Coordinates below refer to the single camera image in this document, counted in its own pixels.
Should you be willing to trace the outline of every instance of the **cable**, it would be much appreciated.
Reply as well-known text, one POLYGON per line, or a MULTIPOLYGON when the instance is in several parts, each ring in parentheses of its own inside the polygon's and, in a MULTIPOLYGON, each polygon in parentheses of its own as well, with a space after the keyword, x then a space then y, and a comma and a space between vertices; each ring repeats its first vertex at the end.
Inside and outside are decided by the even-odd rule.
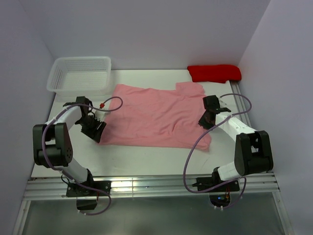
MULTIPOLYGON (((196 148, 197 144, 199 143, 199 141, 200 141, 207 133, 209 133, 210 131, 213 131, 215 128, 217 128, 217 127, 219 127, 220 125, 222 125, 222 124, 224 124, 225 122, 227 122, 232 116, 236 116, 236 115, 240 115, 240 114, 245 114, 245 113, 249 112, 249 111, 252 109, 252 103, 251 103, 251 101, 250 101, 246 96, 244 96, 244 95, 242 95, 242 94, 228 93, 228 94, 223 94, 222 96, 220 96, 220 98, 222 98, 222 97, 224 97, 224 96, 227 96, 227 95, 237 95, 237 96, 243 97, 246 101, 248 101, 250 107, 249 107, 247 110, 243 111, 243 112, 238 112, 238 113, 234 113, 234 114, 232 114, 232 115, 229 115, 229 116, 228 116, 227 118, 225 118, 223 121, 221 121, 220 123, 216 124, 215 126, 211 127, 211 128, 208 129, 207 131, 205 131, 205 132, 196 140, 196 142, 194 143, 194 145, 192 146, 192 148, 191 148, 191 150, 190 150, 190 152, 189 152, 189 154, 188 154, 188 157, 187 157, 187 160, 186 160, 186 163, 185 163, 185 166, 184 166, 183 175, 182 175, 182 179, 183 179, 184 186, 185 186, 186 190, 189 191, 189 192, 191 192, 191 193, 210 192, 211 190, 214 190, 214 189, 216 189, 216 188, 218 188, 218 187, 220 187, 220 186, 226 185, 226 184, 228 184, 228 183, 230 183, 230 182, 233 182, 233 181, 236 181, 236 180, 239 180, 239 179, 240 179, 240 178, 236 178, 236 179, 227 180, 227 181, 222 182, 222 183, 220 183, 220 184, 218 184, 218 185, 215 185, 215 186, 213 186, 213 187, 211 187, 211 188, 208 188, 208 189, 205 189, 205 190, 200 190, 200 191, 191 190, 191 189, 188 187, 187 182, 186 182, 186 172, 187 172, 188 163, 189 163, 190 158, 191 158, 191 155, 192 155, 193 151, 195 150, 195 148, 196 148)), ((243 193, 244 193, 244 191, 245 191, 245 188, 246 188, 246 178, 245 178, 245 177, 242 177, 242 178, 245 180, 245 182, 244 182, 243 190, 241 191, 239 197, 238 197, 232 204, 228 205, 227 207, 223 207, 224 209, 225 209, 225 208, 232 207, 232 206, 235 205, 235 204, 239 201, 239 199, 242 197, 242 195, 243 195, 243 193)))
POLYGON ((94 112, 92 112, 92 111, 88 112, 88 114, 92 114, 92 115, 93 115, 93 118, 96 117, 96 114, 95 114, 94 112))
MULTIPOLYGON (((113 97, 107 99, 106 101, 104 101, 103 103, 106 103, 106 102, 108 102, 109 100, 114 99, 114 98, 117 98, 117 99, 121 100, 121 104, 120 104, 120 106, 118 106, 117 108, 111 109, 111 110, 98 109, 98 108, 95 108, 95 107, 90 106, 90 105, 87 105, 87 104, 72 104, 72 105, 69 105, 68 107, 66 107, 65 109, 63 109, 63 110, 45 127, 45 129, 44 129, 44 131, 43 131, 43 137, 42 137, 42 148, 43 148, 43 155, 44 155, 44 157, 45 157, 45 161, 47 162, 48 166, 49 166, 51 169, 57 170, 57 171, 60 170, 60 169, 55 168, 55 167, 52 165, 52 163, 50 162, 49 157, 48 157, 48 155, 47 155, 47 152, 46 152, 46 148, 45 148, 45 135, 46 135, 46 133, 47 133, 49 127, 50 127, 51 125, 53 125, 65 112, 67 112, 69 109, 71 109, 71 108, 73 108, 73 107, 76 107, 76 106, 89 107, 89 108, 92 108, 92 109, 95 109, 95 110, 99 110, 99 111, 102 111, 102 112, 112 112, 112 111, 118 110, 118 109, 120 109, 120 108, 123 106, 123 100, 122 100, 121 97, 113 96, 113 97)), ((107 207, 105 207, 103 210, 101 210, 101 211, 99 211, 99 212, 96 212, 96 213, 86 213, 86 212, 79 211, 80 213, 82 213, 82 214, 84 214, 84 215, 98 215, 98 214, 101 214, 101 213, 105 212, 105 211, 110 207, 111 202, 112 202, 112 199, 111 199, 111 196, 110 196, 107 192, 102 191, 102 190, 100 190, 100 189, 96 189, 96 188, 91 188, 91 187, 85 186, 85 185, 83 185, 83 184, 77 182, 77 181, 76 181, 75 179, 73 179, 71 176, 68 176, 68 175, 66 175, 66 174, 64 174, 64 175, 65 175, 67 178, 69 178, 69 179, 71 179, 71 180, 74 180, 75 183, 76 183, 78 186, 80 186, 80 187, 82 187, 82 188, 85 188, 85 189, 88 189, 88 190, 93 190, 93 191, 96 191, 96 192, 103 193, 103 194, 105 194, 106 196, 108 196, 108 198, 109 198, 109 203, 108 203, 107 207)))
POLYGON ((61 180, 64 182, 64 183, 66 183, 67 185, 69 184, 69 180, 68 180, 68 182, 66 182, 64 179, 63 179, 63 175, 61 175, 61 180))

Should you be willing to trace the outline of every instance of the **metal frame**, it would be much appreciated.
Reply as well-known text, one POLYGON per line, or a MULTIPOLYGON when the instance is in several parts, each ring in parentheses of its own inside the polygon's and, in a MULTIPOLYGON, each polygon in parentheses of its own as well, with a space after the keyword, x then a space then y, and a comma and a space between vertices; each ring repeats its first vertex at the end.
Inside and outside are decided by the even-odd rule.
MULTIPOLYGON (((233 93, 241 94, 240 89, 239 89, 239 85, 237 82, 231 81, 230 85, 231 85, 231 89, 232 89, 233 93)), ((235 102, 236 102, 238 111, 242 112, 243 110, 245 110, 246 107, 245 107, 245 103, 244 103, 243 98, 240 96, 234 96, 234 97, 235 97, 235 102)), ((250 119, 249 119, 249 116, 247 113, 241 114, 240 119, 246 125, 251 127, 251 122, 250 122, 250 119)), ((285 234, 286 235, 294 235, 295 233, 293 231, 290 219, 288 217, 288 213, 287 213, 285 205, 283 203, 280 190, 278 192, 273 192, 273 198, 274 198, 276 208, 277 208, 280 220, 282 222, 282 226, 283 226, 285 234)))
POLYGON ((31 201, 22 201, 19 215, 13 229, 13 235, 22 235, 31 201))
MULTIPOLYGON (((188 175, 187 184, 190 188, 196 183, 197 177, 209 175, 188 175)), ((112 198, 135 197, 164 197, 193 195, 188 192, 182 182, 181 176, 153 176, 153 177, 95 177, 97 180, 110 180, 112 198)), ((65 196, 67 185, 60 178, 34 179, 28 181, 24 193, 24 201, 38 200, 76 200, 76 197, 65 196)), ((254 174, 247 176, 245 193, 279 192, 279 187, 273 173, 254 174)), ((95 197, 79 197, 80 199, 92 199, 95 197)))
MULTIPOLYGON (((232 91, 239 93, 237 82, 230 83, 232 91)), ((245 110, 245 104, 241 97, 235 96, 238 110, 245 110)), ((240 119, 246 125, 251 126, 247 114, 240 115, 240 119)), ((188 175, 187 184, 191 188, 196 182, 197 177, 209 175, 188 175)), ((186 196, 191 195, 183 185, 181 176, 147 176, 147 177, 96 177, 95 180, 112 181, 112 198, 135 198, 135 197, 163 197, 163 196, 186 196)), ((28 209, 31 201, 38 200, 76 200, 76 198, 66 198, 67 185, 60 178, 34 178, 27 182, 23 196, 20 212, 13 231, 14 235, 22 234, 28 209)), ((281 200, 280 189, 277 184, 274 173, 253 174, 247 176, 245 193, 272 192, 276 207, 282 221, 284 232, 287 235, 293 235, 291 223, 288 214, 281 200)))

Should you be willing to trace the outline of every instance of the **glass panel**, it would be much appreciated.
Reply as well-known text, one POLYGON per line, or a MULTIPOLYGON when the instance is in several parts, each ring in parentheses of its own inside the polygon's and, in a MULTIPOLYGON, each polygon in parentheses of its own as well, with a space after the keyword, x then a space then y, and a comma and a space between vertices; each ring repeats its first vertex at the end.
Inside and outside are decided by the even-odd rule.
MULTIPOLYGON (((100 201, 105 206, 106 200, 100 201)), ((208 195, 113 199, 97 216, 78 214, 74 200, 31 203, 24 235, 284 234, 271 193, 245 194, 223 212, 208 195)))

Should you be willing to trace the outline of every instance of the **white wall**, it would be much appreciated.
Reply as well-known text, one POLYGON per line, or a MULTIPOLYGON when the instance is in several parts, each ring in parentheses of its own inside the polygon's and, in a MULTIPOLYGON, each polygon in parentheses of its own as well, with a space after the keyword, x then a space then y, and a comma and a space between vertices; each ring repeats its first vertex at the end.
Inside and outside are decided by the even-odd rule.
POLYGON ((115 69, 237 65, 269 0, 20 0, 55 58, 115 69))
POLYGON ((53 58, 17 0, 0 1, 0 233, 11 234, 33 167, 32 127, 46 121, 53 58))
POLYGON ((272 0, 239 67, 254 127, 268 131, 293 228, 313 229, 313 1, 272 0))

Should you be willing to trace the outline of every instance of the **white tabletop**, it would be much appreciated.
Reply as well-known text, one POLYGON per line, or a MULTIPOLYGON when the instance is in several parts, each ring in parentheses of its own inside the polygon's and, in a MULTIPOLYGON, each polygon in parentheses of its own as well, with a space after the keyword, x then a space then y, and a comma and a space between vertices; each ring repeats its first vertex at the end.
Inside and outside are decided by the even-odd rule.
MULTIPOLYGON (((177 82, 191 81, 187 70, 114 70, 111 72, 114 84, 125 84, 142 88, 174 90, 177 82)), ((225 84, 200 83, 206 95, 220 96, 232 93, 229 82, 225 84)), ((98 107, 109 96, 88 98, 98 107)), ((56 95, 49 119, 55 117, 65 102, 74 101, 76 97, 56 95)), ((233 96, 226 96, 223 101, 233 112, 237 112, 233 96)), ((150 175, 181 175, 190 149, 138 147, 120 145, 97 145, 84 134, 81 126, 74 125, 70 131, 73 157, 88 168, 93 176, 150 176, 150 175)), ((217 166, 234 160, 235 142, 221 129, 210 133, 212 142, 210 150, 195 150, 189 162, 187 174, 211 174, 217 166)), ((60 174, 44 166, 35 165, 32 177, 59 177, 60 174)))

